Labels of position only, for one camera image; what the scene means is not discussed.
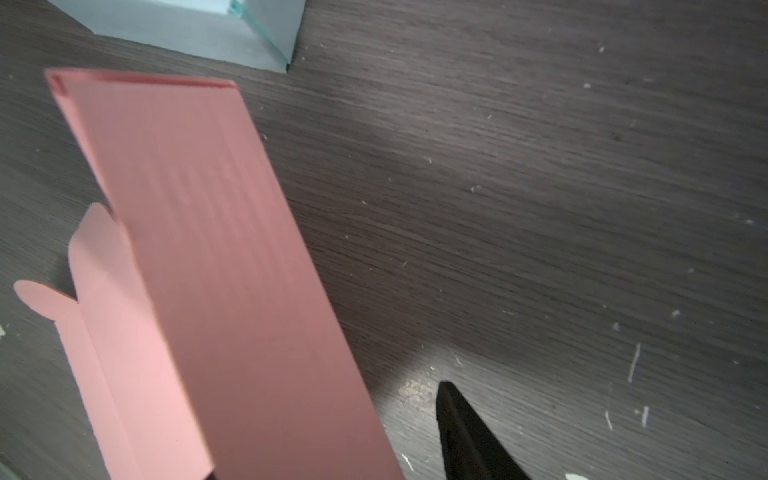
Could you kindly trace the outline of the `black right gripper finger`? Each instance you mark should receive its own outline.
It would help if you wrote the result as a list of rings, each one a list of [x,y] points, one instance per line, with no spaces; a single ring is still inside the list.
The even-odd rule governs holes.
[[[436,419],[448,480],[530,480],[450,381],[439,382]]]

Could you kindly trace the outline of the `light blue paper box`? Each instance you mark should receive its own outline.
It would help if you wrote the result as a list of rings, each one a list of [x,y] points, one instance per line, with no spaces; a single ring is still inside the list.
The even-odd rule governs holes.
[[[96,35],[285,73],[304,0],[52,0]]]

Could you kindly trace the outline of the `pink paper boxes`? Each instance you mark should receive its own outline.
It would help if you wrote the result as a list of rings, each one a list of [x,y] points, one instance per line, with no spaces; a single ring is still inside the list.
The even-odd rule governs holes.
[[[105,204],[76,293],[18,281],[60,335],[113,479],[403,473],[237,85],[51,68]]]

